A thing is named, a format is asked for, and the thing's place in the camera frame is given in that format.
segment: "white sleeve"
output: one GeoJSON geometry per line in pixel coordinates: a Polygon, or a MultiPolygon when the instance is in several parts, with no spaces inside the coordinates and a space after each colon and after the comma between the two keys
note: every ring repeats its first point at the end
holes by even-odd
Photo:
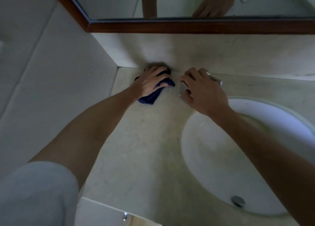
{"type": "Polygon", "coordinates": [[[64,166],[28,163],[0,183],[0,225],[73,225],[78,192],[75,176],[64,166]]]}

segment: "sink drain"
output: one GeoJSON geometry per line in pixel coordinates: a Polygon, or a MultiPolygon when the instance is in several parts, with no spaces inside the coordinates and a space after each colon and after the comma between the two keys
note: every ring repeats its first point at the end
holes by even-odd
{"type": "Polygon", "coordinates": [[[232,197],[232,202],[237,206],[237,207],[240,207],[240,208],[243,208],[244,205],[245,205],[245,201],[239,197],[239,196],[233,196],[232,197]]]}

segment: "microfiber cloth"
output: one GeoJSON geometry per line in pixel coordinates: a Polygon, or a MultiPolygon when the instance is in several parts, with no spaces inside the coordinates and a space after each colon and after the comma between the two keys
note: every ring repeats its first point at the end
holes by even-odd
{"type": "MultiPolygon", "coordinates": [[[[164,74],[164,73],[170,75],[170,74],[171,74],[171,70],[170,70],[170,69],[167,69],[167,70],[165,70],[165,71],[159,73],[157,76],[160,76],[160,75],[162,75],[162,74],[164,74]]],[[[172,87],[175,86],[175,83],[174,83],[171,79],[169,79],[169,78],[165,78],[165,79],[163,79],[162,81],[160,81],[160,82],[156,85],[156,87],[159,87],[161,83],[167,83],[169,86],[172,86],[172,87]]],[[[164,87],[159,88],[159,89],[157,89],[155,92],[152,92],[150,95],[141,97],[138,101],[139,101],[140,103],[142,103],[142,104],[153,105],[153,103],[154,103],[155,100],[158,98],[158,96],[160,95],[160,93],[161,93],[161,91],[162,91],[163,89],[164,89],[164,87]]]]}

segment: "forearm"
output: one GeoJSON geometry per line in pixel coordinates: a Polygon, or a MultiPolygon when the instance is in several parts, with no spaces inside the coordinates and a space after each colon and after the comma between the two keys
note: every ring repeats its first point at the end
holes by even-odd
{"type": "Polygon", "coordinates": [[[156,18],[157,0],[142,0],[142,12],[144,18],[156,18]]]}
{"type": "Polygon", "coordinates": [[[31,161],[51,161],[70,169],[84,184],[107,137],[139,96],[126,89],[82,112],[31,161]]]}
{"type": "Polygon", "coordinates": [[[232,110],[215,122],[242,149],[297,222],[315,222],[315,207],[309,200],[315,198],[315,168],[232,110]]]}

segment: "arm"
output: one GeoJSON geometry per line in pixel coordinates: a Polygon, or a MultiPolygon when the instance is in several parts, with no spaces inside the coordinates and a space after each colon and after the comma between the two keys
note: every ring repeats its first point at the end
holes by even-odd
{"type": "Polygon", "coordinates": [[[142,0],[142,12],[144,18],[156,18],[157,0],[142,0]]]}
{"type": "Polygon", "coordinates": [[[144,72],[124,91],[109,97],[74,118],[32,161],[51,161],[68,168],[81,188],[88,177],[96,157],[113,132],[125,111],[140,97],[161,87],[155,87],[167,74],[156,76],[165,67],[152,67],[144,72]]]}
{"type": "Polygon", "coordinates": [[[193,17],[222,17],[234,5],[235,0],[204,0],[193,17]]]}
{"type": "Polygon", "coordinates": [[[189,69],[180,80],[193,95],[186,92],[185,101],[229,134],[294,219],[300,225],[314,224],[315,167],[244,121],[205,69],[189,69]]]}

